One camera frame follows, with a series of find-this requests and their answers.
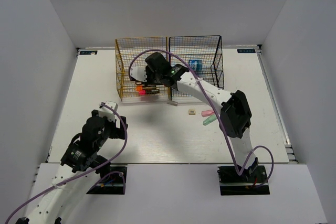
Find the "pink cap highlighter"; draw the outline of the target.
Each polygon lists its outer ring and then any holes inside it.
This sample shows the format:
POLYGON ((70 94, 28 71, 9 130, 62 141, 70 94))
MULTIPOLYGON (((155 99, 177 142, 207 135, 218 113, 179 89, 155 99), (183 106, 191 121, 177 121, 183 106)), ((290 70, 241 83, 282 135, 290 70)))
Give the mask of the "pink cap highlighter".
POLYGON ((160 91, 158 89, 151 89, 151 90, 140 90, 138 91, 139 95, 156 95, 159 94, 160 91))

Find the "grey eraser block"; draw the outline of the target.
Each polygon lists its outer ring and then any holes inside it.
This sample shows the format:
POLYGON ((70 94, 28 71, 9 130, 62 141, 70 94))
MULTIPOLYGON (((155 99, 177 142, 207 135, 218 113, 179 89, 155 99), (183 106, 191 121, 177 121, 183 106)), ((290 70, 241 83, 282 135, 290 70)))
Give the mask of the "grey eraser block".
POLYGON ((178 106, 178 102, 172 101, 172 100, 167 100, 167 104, 173 105, 173 106, 178 106))

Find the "blue tape box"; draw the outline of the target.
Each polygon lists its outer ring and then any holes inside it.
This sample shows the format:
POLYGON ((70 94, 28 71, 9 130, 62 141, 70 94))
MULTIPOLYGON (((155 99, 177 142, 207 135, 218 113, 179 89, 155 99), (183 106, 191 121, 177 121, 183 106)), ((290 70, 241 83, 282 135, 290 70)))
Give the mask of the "blue tape box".
POLYGON ((188 61, 189 66, 193 69, 194 72, 201 72, 203 68, 202 60, 194 59, 188 61))

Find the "orange cap highlighter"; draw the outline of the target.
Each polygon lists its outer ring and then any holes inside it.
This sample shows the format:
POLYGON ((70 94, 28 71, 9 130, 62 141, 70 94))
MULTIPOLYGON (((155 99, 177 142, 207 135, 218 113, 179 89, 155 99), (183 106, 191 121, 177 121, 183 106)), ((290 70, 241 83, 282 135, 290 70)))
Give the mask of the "orange cap highlighter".
POLYGON ((143 86, 136 86, 136 90, 137 90, 137 91, 141 91, 141 90, 143 90, 143 89, 144 89, 143 86))

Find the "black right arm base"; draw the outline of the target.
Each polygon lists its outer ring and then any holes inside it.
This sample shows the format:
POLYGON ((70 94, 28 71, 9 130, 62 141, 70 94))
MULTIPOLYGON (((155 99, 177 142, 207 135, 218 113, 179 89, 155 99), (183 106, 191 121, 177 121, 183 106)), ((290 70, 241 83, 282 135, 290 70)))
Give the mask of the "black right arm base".
POLYGON ((219 188, 221 196, 270 195, 264 166, 258 166, 249 178, 238 176, 234 166, 219 166, 219 188))

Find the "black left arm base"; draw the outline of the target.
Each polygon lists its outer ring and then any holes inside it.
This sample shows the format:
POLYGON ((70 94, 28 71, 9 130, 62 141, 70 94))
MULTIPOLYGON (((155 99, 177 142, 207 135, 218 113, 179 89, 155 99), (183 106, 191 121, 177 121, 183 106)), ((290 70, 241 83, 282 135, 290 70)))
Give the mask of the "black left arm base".
POLYGON ((110 174, 100 179, 88 195, 124 195, 127 181, 127 165, 111 166, 110 174))

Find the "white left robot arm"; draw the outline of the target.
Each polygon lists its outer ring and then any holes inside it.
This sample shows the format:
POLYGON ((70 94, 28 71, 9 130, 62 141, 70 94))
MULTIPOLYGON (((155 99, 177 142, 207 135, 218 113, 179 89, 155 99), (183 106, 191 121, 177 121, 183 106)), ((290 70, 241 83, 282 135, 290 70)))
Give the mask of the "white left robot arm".
POLYGON ((107 101, 92 110, 81 132, 71 139, 50 187, 27 201, 40 199, 36 207, 17 223, 65 223, 77 203, 93 187, 108 180, 112 174, 124 177, 120 171, 111 168, 111 162, 121 152, 110 159, 98 154, 108 139, 128 140, 127 120, 117 113, 117 109, 116 103, 107 101))

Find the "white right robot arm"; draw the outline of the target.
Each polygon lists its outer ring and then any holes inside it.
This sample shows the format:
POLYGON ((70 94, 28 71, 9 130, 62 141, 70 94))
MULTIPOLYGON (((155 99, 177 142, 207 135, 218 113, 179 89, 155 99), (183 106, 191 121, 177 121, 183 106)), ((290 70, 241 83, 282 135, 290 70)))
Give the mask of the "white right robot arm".
POLYGON ((234 155, 238 177, 245 182, 255 177, 258 158, 252 152, 252 113, 245 94, 240 90, 234 93, 225 91, 202 80, 185 62, 171 66, 159 52, 149 55, 145 62, 150 80, 189 94, 213 108, 219 116, 220 129, 226 133, 229 151, 234 155))

